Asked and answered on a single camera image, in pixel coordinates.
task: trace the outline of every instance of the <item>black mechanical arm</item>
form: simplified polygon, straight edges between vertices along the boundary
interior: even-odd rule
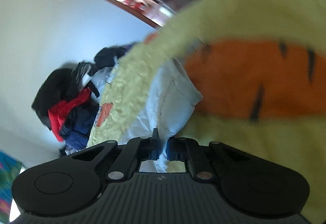
[[[185,173],[140,173],[157,160],[157,129],[118,145],[110,140],[32,167],[13,183],[23,213],[14,224],[304,224],[309,196],[297,172],[220,142],[170,138],[167,158]]]

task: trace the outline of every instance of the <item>plastic bag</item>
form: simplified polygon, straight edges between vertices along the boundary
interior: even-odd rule
[[[94,94],[92,94],[92,99],[95,100],[97,103],[100,102],[102,93],[105,88],[106,80],[110,76],[111,70],[113,67],[105,67],[102,70],[99,70],[92,76],[92,83],[97,88],[98,92],[100,93],[100,97],[96,98]]]

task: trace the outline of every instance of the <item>pile of clothes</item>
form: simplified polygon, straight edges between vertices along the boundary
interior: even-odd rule
[[[92,77],[106,67],[113,67],[133,45],[103,48],[95,55],[95,63],[82,61],[75,69],[56,69],[40,87],[32,109],[58,141],[65,141],[61,156],[84,149],[89,140],[99,110],[91,94],[100,96]]]

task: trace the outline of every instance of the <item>metal screw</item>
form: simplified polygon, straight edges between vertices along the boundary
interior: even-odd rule
[[[108,174],[108,178],[112,180],[120,180],[124,177],[124,174],[122,172],[114,171]]]
[[[209,180],[212,179],[213,175],[210,172],[200,172],[197,177],[201,180]]]

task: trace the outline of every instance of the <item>orange fabric with black stripes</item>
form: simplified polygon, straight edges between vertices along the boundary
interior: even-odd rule
[[[195,52],[185,70],[222,117],[275,118],[326,113],[326,60],[304,46],[226,40]]]

